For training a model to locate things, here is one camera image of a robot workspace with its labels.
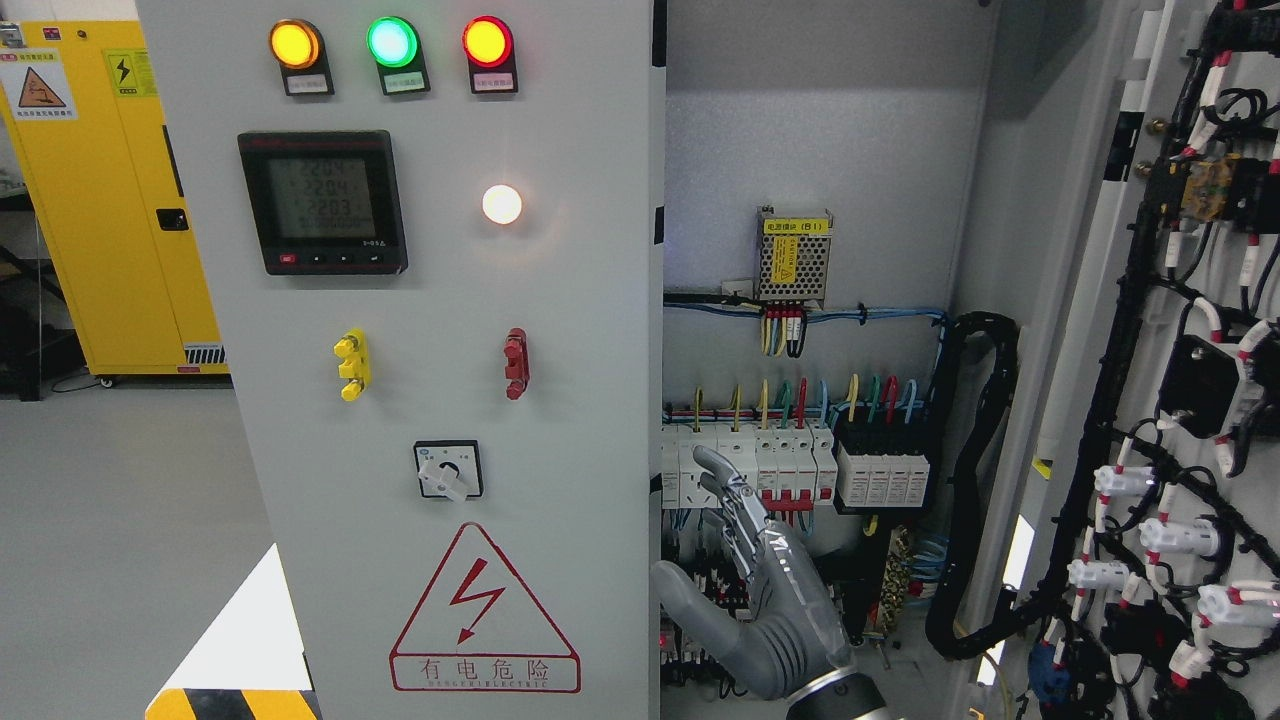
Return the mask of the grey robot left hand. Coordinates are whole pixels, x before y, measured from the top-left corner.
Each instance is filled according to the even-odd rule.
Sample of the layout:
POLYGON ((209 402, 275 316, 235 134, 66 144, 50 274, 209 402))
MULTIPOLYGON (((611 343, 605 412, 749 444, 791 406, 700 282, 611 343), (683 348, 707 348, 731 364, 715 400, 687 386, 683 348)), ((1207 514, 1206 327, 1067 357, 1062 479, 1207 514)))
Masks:
POLYGON ((652 587, 662 609, 745 689, 764 700, 799 692, 835 671, 854 671, 852 646, 803 539, 769 516, 723 455, 692 447, 699 483, 719 500, 724 552, 748 588, 744 623, 719 609, 678 565, 657 561, 652 587))

